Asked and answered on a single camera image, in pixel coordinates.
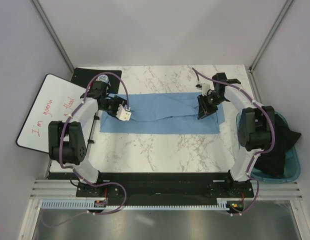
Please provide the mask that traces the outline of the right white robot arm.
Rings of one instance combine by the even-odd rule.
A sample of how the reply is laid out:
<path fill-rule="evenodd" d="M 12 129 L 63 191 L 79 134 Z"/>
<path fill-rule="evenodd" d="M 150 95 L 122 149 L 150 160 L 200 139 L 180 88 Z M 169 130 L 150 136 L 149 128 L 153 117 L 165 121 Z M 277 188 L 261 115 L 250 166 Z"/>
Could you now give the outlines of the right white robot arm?
<path fill-rule="evenodd" d="M 241 182 L 251 179 L 252 167 L 261 154 L 271 152 L 276 143 L 275 110 L 256 101 L 236 79 L 228 79 L 224 72 L 209 78 L 194 70 L 197 80 L 200 77 L 213 82 L 213 89 L 208 83 L 198 82 L 196 88 L 201 90 L 197 97 L 199 110 L 197 118 L 204 119 L 218 110 L 223 102 L 231 103 L 240 114 L 237 127 L 237 139 L 240 145 L 238 156 L 229 170 L 230 181 L 224 184 L 224 191 L 230 197 L 242 191 Z"/>

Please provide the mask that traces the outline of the light blue long sleeve shirt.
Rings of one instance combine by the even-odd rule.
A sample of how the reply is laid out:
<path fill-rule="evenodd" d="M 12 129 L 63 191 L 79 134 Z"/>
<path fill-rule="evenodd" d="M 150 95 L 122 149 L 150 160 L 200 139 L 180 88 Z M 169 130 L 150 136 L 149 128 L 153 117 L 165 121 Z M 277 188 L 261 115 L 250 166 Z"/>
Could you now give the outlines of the light blue long sleeve shirt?
<path fill-rule="evenodd" d="M 103 112 L 101 133 L 155 135 L 213 135 L 220 133 L 225 115 L 220 104 L 216 113 L 198 119 L 198 92 L 132 94 L 131 117 L 118 120 Z"/>

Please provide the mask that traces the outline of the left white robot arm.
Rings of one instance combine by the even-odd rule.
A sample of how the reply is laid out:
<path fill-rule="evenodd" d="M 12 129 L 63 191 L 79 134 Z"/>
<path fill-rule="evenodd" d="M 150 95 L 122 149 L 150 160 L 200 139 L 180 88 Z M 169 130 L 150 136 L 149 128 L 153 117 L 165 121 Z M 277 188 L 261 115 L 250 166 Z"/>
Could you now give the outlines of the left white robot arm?
<path fill-rule="evenodd" d="M 95 120 L 98 111 L 104 111 L 119 121 L 128 121 L 131 110 L 128 100 L 118 95 L 109 96 L 110 81 L 95 80 L 80 97 L 79 105 L 67 115 L 65 122 L 51 121 L 48 125 L 48 154 L 62 169 L 70 169 L 81 182 L 87 183 L 87 191 L 94 197 L 101 196 L 105 185 L 98 180 L 99 171 L 86 159 L 88 140 L 84 127 Z"/>

